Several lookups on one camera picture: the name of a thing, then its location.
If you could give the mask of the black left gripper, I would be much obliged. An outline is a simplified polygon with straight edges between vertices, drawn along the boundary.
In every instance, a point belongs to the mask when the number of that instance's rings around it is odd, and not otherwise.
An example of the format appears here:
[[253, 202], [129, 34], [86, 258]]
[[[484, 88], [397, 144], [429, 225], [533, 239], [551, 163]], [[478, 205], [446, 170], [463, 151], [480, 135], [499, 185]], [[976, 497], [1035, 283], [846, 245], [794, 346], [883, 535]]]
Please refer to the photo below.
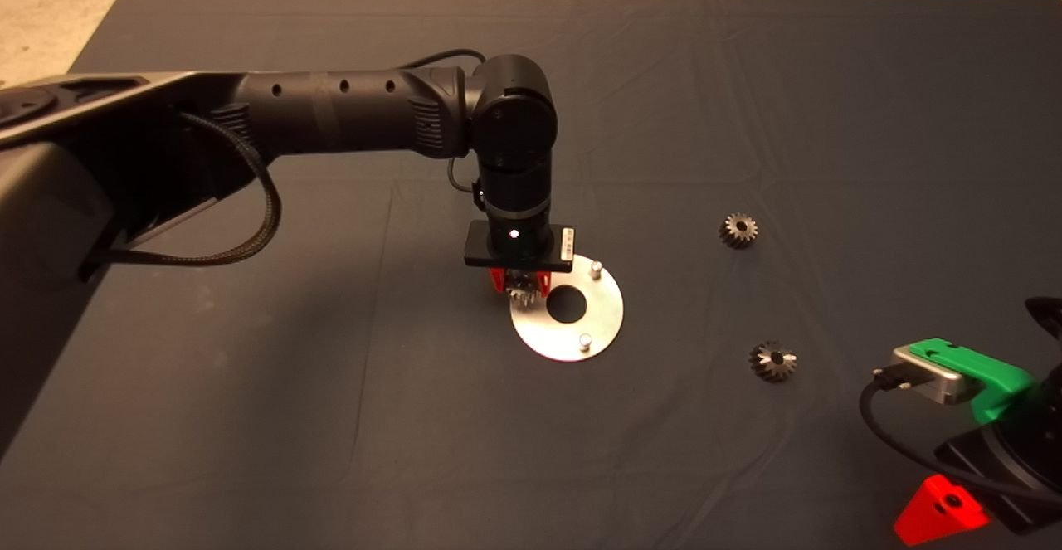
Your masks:
[[483, 220], [472, 221], [464, 244], [467, 267], [489, 269], [496, 292], [506, 291], [506, 270], [535, 273], [539, 294], [550, 292], [550, 273], [570, 273], [573, 231], [551, 221], [550, 205], [526, 212], [487, 206]]

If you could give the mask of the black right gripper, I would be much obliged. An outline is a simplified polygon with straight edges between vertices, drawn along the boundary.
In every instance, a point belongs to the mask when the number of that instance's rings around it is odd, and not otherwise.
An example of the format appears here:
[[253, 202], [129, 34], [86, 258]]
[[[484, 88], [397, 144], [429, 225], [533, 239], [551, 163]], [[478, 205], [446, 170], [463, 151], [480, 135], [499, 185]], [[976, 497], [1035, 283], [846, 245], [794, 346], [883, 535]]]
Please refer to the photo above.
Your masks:
[[[997, 484], [1060, 494], [1060, 434], [1031, 422], [993, 422], [944, 441], [933, 458]], [[926, 478], [900, 512], [893, 532], [905, 545], [949, 538], [984, 528], [992, 516], [1014, 534], [1032, 534], [1060, 522], [1060, 510], [976, 487], [945, 475]]]

